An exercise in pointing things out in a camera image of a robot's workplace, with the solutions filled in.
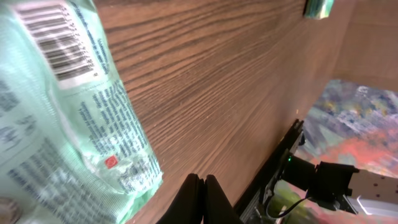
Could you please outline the small Kleenex tissue pack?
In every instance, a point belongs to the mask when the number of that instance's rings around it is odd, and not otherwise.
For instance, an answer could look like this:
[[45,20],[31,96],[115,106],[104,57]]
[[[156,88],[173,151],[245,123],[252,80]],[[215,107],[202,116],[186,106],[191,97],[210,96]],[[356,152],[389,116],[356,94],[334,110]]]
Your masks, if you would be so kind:
[[324,19],[329,17],[334,0],[307,0],[304,17],[309,19]]

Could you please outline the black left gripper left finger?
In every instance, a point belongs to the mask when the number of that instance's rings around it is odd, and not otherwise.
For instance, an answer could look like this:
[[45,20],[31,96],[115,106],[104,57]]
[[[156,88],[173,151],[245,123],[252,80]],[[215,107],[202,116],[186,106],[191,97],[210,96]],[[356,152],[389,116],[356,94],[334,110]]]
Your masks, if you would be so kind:
[[157,224],[198,224],[203,218],[204,180],[188,174]]

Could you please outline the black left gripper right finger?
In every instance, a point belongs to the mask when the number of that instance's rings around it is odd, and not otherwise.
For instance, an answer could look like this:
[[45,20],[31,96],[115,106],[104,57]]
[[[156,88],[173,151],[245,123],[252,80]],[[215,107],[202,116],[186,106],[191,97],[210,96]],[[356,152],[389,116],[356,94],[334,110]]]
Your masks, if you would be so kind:
[[205,189],[204,223],[242,224],[214,175],[207,175]]

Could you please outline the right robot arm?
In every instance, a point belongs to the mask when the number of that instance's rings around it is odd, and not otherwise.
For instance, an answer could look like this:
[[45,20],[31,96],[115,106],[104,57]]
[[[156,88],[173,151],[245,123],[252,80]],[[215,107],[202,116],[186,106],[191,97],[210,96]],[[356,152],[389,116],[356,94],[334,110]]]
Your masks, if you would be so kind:
[[393,177],[351,165],[315,165],[291,155],[285,161],[282,180],[328,210],[397,217],[397,179]]

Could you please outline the teal tissue pack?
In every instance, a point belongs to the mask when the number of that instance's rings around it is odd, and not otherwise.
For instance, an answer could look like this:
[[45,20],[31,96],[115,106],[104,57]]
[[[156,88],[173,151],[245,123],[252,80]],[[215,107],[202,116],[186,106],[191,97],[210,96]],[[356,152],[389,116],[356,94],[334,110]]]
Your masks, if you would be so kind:
[[2,1],[1,222],[125,223],[161,183],[93,1]]

